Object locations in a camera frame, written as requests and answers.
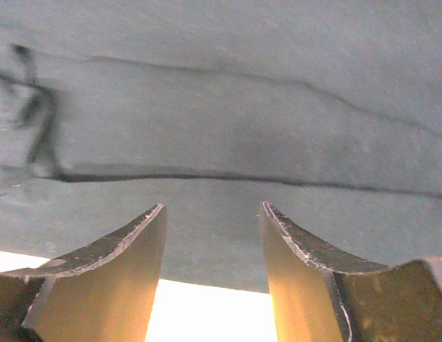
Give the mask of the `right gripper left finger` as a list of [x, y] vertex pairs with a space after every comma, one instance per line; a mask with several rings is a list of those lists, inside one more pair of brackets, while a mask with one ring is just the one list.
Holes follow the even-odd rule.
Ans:
[[144, 341], [166, 227], [157, 204], [37, 268], [1, 272], [0, 341]]

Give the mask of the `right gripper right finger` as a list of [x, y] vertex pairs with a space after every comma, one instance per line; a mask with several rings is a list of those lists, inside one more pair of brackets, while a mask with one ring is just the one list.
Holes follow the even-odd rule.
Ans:
[[279, 341], [442, 341], [442, 256], [387, 266], [347, 253], [263, 202]]

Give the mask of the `black t shirt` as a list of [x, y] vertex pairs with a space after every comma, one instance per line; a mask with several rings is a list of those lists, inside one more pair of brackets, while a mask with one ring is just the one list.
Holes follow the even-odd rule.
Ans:
[[259, 206], [442, 255], [442, 1], [0, 1], [0, 250], [163, 203], [167, 279], [267, 290]]

